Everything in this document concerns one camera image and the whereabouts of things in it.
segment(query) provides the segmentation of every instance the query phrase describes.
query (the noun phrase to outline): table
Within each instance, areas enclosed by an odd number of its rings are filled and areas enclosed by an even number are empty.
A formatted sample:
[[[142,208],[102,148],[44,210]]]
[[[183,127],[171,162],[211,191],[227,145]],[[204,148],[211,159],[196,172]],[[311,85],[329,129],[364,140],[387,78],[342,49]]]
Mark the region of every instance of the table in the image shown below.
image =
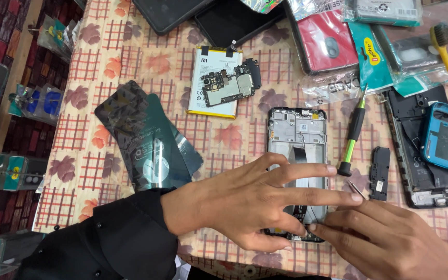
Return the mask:
[[[303,104],[304,74],[289,23],[277,23],[240,48],[245,58],[259,61],[262,88],[239,102],[236,120],[184,112],[195,47],[206,44],[192,22],[184,22],[168,35],[156,36],[129,1],[88,2],[80,41],[72,56],[66,101],[49,158],[35,231],[51,232],[55,225],[80,222],[92,215],[93,207],[133,194],[115,140],[93,113],[129,80],[135,80],[147,93],[158,94],[167,117],[204,158],[194,180],[241,166],[264,153],[267,110]],[[347,100],[321,107],[327,112],[327,148],[332,164],[342,157],[349,116],[357,102]],[[369,96],[351,177],[366,194],[371,151],[376,146],[392,150],[389,203],[407,207],[384,107],[375,96]],[[350,191],[347,179],[340,176],[330,180],[330,188]],[[448,208],[417,213],[448,242]],[[366,279],[328,243],[294,242],[292,252],[273,254],[244,251],[212,229],[185,234],[180,243],[179,253],[186,255],[191,265],[225,279],[258,279],[279,272]]]

